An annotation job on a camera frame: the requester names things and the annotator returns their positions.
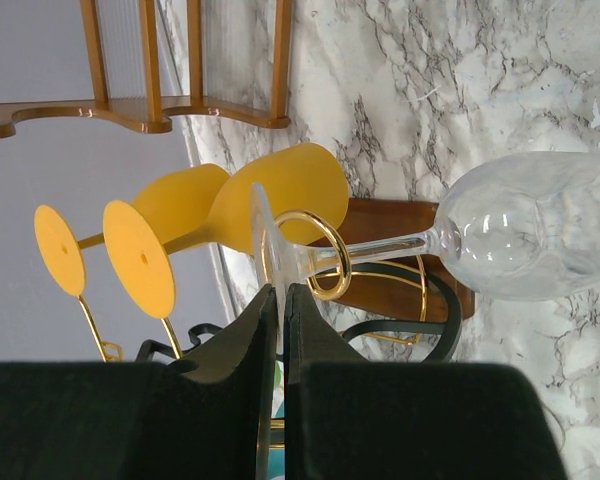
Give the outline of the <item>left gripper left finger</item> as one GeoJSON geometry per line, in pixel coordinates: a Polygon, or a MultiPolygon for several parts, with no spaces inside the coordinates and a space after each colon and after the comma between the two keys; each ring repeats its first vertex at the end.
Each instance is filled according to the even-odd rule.
{"type": "Polygon", "coordinates": [[[0,479],[263,479],[276,293],[171,364],[0,362],[0,479]]]}

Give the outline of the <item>clear wine glass front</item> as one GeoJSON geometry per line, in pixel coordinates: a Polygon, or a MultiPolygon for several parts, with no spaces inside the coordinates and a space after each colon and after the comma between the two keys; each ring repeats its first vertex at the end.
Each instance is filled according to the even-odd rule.
{"type": "Polygon", "coordinates": [[[462,285],[509,301],[543,301],[600,284],[600,153],[532,151],[460,177],[425,231],[346,244],[317,215],[250,195],[258,278],[279,297],[305,283],[322,300],[348,289],[357,264],[433,255],[462,285]]]}

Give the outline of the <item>green plastic wine glass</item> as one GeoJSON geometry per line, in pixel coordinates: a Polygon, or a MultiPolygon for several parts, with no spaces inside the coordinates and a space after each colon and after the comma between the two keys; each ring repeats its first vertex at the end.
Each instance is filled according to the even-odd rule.
{"type": "Polygon", "coordinates": [[[273,399],[278,402],[284,396],[284,368],[281,361],[275,362],[273,399]]]}

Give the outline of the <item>orange wine glass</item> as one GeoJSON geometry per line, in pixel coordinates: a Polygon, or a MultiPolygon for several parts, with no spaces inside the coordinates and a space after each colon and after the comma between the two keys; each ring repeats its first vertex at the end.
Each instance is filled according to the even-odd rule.
{"type": "Polygon", "coordinates": [[[165,244],[198,227],[229,173],[214,164],[202,164],[164,175],[144,187],[130,203],[113,201],[105,208],[103,231],[78,240],[65,218],[42,204],[34,214],[34,233],[47,271],[70,296],[83,294],[87,273],[82,251],[118,239],[124,246],[139,235],[165,244]]]}
{"type": "Polygon", "coordinates": [[[175,307],[170,254],[207,243],[252,254],[250,195],[255,183],[264,188],[273,215],[306,210],[333,227],[345,219],[349,184],[340,162],[324,147],[301,143],[254,159],[229,173],[207,219],[197,229],[165,244],[136,235],[126,246],[118,239],[110,247],[105,245],[118,279],[142,311],[160,319],[175,307]]]}

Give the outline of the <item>blue plastic wine glass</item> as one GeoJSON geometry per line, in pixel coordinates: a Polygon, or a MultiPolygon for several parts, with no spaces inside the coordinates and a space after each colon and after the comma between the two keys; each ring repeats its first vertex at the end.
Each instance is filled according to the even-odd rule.
{"type": "Polygon", "coordinates": [[[269,450],[267,478],[269,480],[285,478],[285,450],[283,447],[269,450]]]}

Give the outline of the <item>orange wine glass front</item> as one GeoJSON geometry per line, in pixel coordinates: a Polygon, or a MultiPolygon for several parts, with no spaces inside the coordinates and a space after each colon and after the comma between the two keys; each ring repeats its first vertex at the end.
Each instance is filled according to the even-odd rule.
{"type": "Polygon", "coordinates": [[[207,243],[252,254],[250,195],[255,183],[264,188],[273,215],[306,210],[333,227],[345,219],[349,184],[340,162],[324,147],[301,143],[254,159],[229,173],[207,219],[197,229],[165,244],[136,235],[126,246],[118,239],[110,247],[105,245],[118,279],[142,311],[160,319],[175,307],[170,254],[207,243]]]}

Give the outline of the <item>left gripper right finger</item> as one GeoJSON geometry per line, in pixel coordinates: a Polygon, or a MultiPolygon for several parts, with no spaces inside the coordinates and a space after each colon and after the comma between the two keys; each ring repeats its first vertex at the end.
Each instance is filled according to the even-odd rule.
{"type": "Polygon", "coordinates": [[[293,285],[284,319],[290,479],[563,479],[539,397],[499,364],[371,362],[293,285]]]}

